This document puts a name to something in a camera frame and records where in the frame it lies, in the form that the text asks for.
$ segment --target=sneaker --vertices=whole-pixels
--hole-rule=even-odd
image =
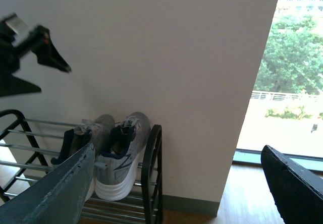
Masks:
[[[50,160],[51,164],[53,164],[54,166],[57,166],[62,162],[64,162],[66,159],[68,159],[73,137],[74,137],[73,129],[70,129],[64,133],[64,139],[63,139],[63,144],[62,144],[60,154],[58,158],[53,157]]]
[[[132,189],[150,133],[147,116],[132,113],[111,130],[109,139],[94,163],[95,193],[104,200],[121,200]]]
[[[115,120],[110,115],[102,115],[93,121],[82,120],[82,126],[74,128],[74,138],[71,144],[69,156],[85,146],[92,143],[95,148],[95,156],[97,157],[107,141],[110,131],[115,127]]]

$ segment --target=baseboard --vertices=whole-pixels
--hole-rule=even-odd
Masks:
[[[163,195],[163,206],[166,210],[217,216],[219,205],[219,202]]]

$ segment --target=window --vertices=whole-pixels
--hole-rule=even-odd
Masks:
[[[278,0],[237,149],[323,159],[323,0]]]

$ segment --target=shoelace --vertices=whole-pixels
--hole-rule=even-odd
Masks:
[[[82,120],[83,125],[77,126],[77,130],[80,131],[80,133],[84,134],[87,130],[99,130],[101,128],[101,125],[98,123],[94,123],[91,120]]]

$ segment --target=white sneaker sole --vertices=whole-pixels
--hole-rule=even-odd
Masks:
[[[103,200],[109,201],[116,201],[125,198],[130,193],[133,187],[133,183],[136,180],[138,164],[144,156],[145,149],[146,148],[143,148],[143,150],[139,154],[137,154],[130,166],[127,176],[121,183],[117,185],[105,185],[101,183],[98,179],[96,179],[96,195]]]

